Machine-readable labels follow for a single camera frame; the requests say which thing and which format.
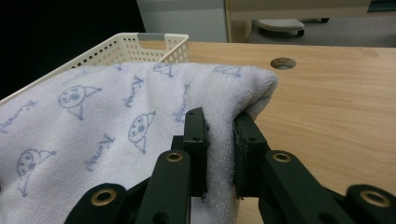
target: cartoon character print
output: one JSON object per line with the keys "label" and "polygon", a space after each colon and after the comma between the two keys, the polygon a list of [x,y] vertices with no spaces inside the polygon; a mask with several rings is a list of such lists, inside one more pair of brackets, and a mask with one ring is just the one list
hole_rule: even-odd
{"label": "cartoon character print", "polygon": [[172,64],[170,63],[157,63],[152,69],[154,72],[173,77],[172,74]]}
{"label": "cartoon character print", "polygon": [[82,102],[84,102],[86,97],[91,96],[92,94],[101,90],[102,89],[100,88],[88,86],[74,86],[62,92],[62,94],[59,96],[58,103],[61,107],[67,109],[67,111],[77,116],[80,120],[83,120]]}
{"label": "cartoon character print", "polygon": [[179,123],[184,123],[184,117],[186,115],[186,109],[187,109],[187,102],[186,102],[186,98],[187,98],[187,94],[188,94],[188,90],[191,84],[185,84],[184,85],[184,93],[183,93],[183,102],[181,104],[180,109],[173,114],[173,116],[176,117],[176,122]]}
{"label": "cartoon character print", "polygon": [[38,151],[35,149],[26,149],[23,151],[17,163],[17,171],[21,179],[18,184],[18,191],[22,194],[22,197],[27,196],[27,184],[32,172],[37,169],[38,165],[52,155],[56,155],[56,152],[45,150]]}
{"label": "cartoon character print", "polygon": [[140,77],[134,77],[134,83],[131,85],[131,93],[127,99],[122,99],[125,106],[131,107],[132,102],[134,101],[134,97],[136,95],[137,89],[141,89],[144,84],[144,79]]}
{"label": "cartoon character print", "polygon": [[131,142],[143,153],[146,154],[146,133],[155,116],[153,113],[141,114],[134,119],[129,130],[128,137]]}
{"label": "cartoon character print", "polygon": [[214,71],[222,74],[229,74],[229,75],[234,75],[235,77],[241,77],[240,71],[241,71],[240,66],[233,66],[233,65],[228,65],[228,64],[221,64],[215,67]]}

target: towel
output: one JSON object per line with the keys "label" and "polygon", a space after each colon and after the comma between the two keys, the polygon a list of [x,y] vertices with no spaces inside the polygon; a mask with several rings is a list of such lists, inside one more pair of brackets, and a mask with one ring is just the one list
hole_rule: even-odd
{"label": "towel", "polygon": [[0,223],[64,223],[89,189],[130,189],[197,107],[211,145],[208,193],[192,199],[191,223],[235,223],[233,119],[257,118],[276,84],[255,66],[155,62],[81,66],[40,82],[0,107]]}

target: black plastic part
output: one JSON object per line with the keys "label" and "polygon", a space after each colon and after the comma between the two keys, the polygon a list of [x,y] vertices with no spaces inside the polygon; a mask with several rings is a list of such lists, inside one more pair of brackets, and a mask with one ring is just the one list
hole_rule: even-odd
{"label": "black plastic part", "polygon": [[355,223],[332,195],[289,152],[268,151],[262,172],[287,223]]}
{"label": "black plastic part", "polygon": [[304,35],[304,33],[305,33],[305,31],[304,31],[304,30],[300,30],[300,31],[298,31],[298,33],[297,33],[297,36],[303,36],[303,35]]}
{"label": "black plastic part", "polygon": [[149,185],[149,180],[150,178],[147,178],[133,188],[127,190],[127,199],[125,202],[128,203],[129,208],[128,224],[134,224],[136,222],[140,204],[143,201],[143,197]]}
{"label": "black plastic part", "polygon": [[396,11],[395,0],[373,0],[367,12],[389,12]]}
{"label": "black plastic part", "polygon": [[169,150],[160,155],[135,224],[190,223],[190,167],[190,155],[183,150]]}
{"label": "black plastic part", "polygon": [[351,186],[344,204],[356,223],[396,223],[396,197],[383,189],[370,185]]}
{"label": "black plastic part", "polygon": [[326,23],[326,22],[329,21],[329,19],[330,19],[330,18],[322,18],[322,19],[320,19],[320,21],[321,21],[322,23]]}
{"label": "black plastic part", "polygon": [[183,135],[175,135],[172,140],[171,150],[183,150]]}
{"label": "black plastic part", "polygon": [[271,150],[254,120],[247,113],[241,113],[233,123],[233,141],[235,152],[236,196],[259,197],[262,176],[260,163],[265,152]]}
{"label": "black plastic part", "polygon": [[126,190],[117,184],[101,184],[88,190],[70,212],[65,224],[126,223]]}
{"label": "black plastic part", "polygon": [[205,197],[209,140],[202,108],[188,111],[185,120],[183,149],[191,156],[191,196]]}

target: wooden table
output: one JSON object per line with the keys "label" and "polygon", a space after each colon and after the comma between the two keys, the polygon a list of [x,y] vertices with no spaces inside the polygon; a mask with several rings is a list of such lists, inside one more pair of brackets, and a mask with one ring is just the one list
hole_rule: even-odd
{"label": "wooden table", "polygon": [[[256,65],[279,84],[256,124],[271,149],[297,156],[323,186],[369,184],[396,195],[396,49],[191,43],[190,61]],[[292,58],[278,70],[270,62]],[[238,223],[262,223],[257,199]]]}

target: floor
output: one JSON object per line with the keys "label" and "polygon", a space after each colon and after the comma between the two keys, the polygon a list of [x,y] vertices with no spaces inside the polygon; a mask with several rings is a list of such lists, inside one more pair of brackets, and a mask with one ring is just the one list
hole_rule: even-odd
{"label": "floor", "polygon": [[285,45],[350,46],[396,48],[396,16],[364,18],[330,18],[299,20],[304,24],[304,35],[297,32],[262,31],[252,22],[247,43]]}

